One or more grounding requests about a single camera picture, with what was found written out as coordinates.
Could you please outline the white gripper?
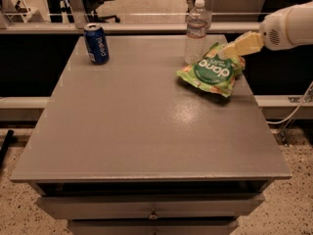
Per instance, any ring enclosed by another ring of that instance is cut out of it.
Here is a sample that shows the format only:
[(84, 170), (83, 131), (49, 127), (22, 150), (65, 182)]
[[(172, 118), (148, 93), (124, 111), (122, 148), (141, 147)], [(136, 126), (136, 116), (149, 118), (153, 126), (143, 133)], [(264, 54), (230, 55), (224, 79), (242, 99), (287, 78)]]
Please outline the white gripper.
[(257, 53), (263, 46), (273, 51), (290, 49), (287, 17), (288, 13), (284, 11), (267, 15), (260, 24), (259, 33), (253, 31), (243, 33), (217, 52), (219, 58), (230, 59)]

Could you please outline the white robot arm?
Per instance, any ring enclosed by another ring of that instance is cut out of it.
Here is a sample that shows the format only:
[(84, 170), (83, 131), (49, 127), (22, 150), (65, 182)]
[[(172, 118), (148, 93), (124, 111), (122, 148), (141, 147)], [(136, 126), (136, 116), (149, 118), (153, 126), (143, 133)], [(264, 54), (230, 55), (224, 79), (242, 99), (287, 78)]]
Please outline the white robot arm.
[(267, 15), (257, 32), (246, 32), (219, 51), (221, 59), (313, 44), (313, 2), (294, 5)]

